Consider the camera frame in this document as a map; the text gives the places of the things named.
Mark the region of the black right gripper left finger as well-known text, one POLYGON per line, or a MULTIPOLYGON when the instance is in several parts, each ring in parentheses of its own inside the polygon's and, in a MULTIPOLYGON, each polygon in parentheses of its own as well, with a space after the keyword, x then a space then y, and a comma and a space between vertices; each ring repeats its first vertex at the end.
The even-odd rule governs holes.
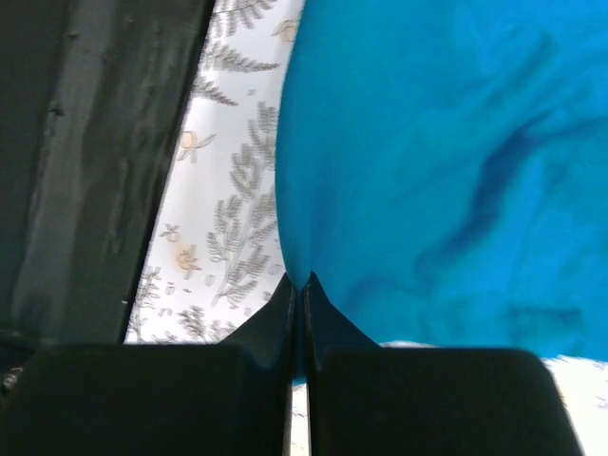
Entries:
POLYGON ((5 455, 286 455, 295 289, 216 344, 34 354, 1 410, 5 455))

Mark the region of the blue t shirt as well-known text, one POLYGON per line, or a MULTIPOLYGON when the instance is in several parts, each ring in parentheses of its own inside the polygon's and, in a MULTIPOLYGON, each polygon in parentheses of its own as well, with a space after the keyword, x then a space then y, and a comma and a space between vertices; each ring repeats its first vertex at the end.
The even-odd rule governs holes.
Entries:
POLYGON ((373 341, 607 357, 607 5, 309 1, 275 193, 373 341))

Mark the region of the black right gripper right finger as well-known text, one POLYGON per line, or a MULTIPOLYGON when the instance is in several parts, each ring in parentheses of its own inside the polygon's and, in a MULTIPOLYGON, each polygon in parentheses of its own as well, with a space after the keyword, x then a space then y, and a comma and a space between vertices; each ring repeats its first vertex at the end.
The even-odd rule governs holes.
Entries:
POLYGON ((312 454, 580 454, 554 380, 532 353, 383 348, 316 276, 302 307, 312 454))

